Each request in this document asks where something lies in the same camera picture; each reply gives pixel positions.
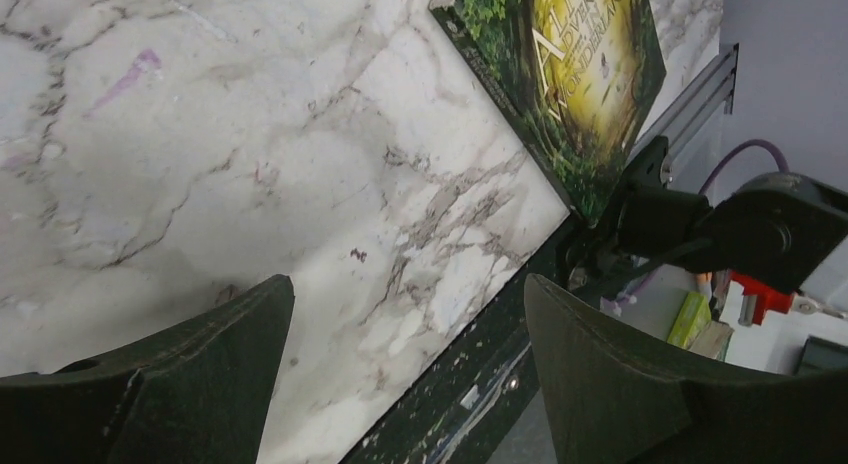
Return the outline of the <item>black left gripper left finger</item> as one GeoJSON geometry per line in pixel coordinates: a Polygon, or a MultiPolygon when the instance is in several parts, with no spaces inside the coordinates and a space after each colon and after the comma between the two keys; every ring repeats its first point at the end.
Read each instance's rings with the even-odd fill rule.
{"type": "Polygon", "coordinates": [[[275,275],[52,374],[1,381],[5,463],[252,463],[295,304],[275,275]]]}

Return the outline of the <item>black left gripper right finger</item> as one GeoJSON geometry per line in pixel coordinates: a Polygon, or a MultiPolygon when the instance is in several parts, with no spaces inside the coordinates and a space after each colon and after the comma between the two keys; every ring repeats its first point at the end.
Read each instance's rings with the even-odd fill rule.
{"type": "Polygon", "coordinates": [[[785,376],[674,347],[547,278],[526,323],[561,463],[843,463],[847,373],[785,376]]]}

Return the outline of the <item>green Alice Wonderland book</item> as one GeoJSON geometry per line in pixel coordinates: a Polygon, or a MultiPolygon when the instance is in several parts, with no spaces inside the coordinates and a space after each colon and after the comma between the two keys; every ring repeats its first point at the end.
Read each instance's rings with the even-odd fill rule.
{"type": "Polygon", "coordinates": [[[650,0],[431,0],[570,209],[607,207],[666,76],[650,0]]]}

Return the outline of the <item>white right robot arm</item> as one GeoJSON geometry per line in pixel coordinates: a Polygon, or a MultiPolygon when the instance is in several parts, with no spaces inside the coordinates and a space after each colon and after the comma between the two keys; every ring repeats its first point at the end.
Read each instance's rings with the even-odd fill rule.
{"type": "Polygon", "coordinates": [[[729,198],[667,188],[668,140],[655,138],[624,169],[602,217],[576,224],[557,249],[563,279],[585,267],[583,299],[622,289],[662,265],[733,270],[782,292],[822,294],[824,264],[847,241],[847,194],[792,172],[757,176],[729,198]]]}

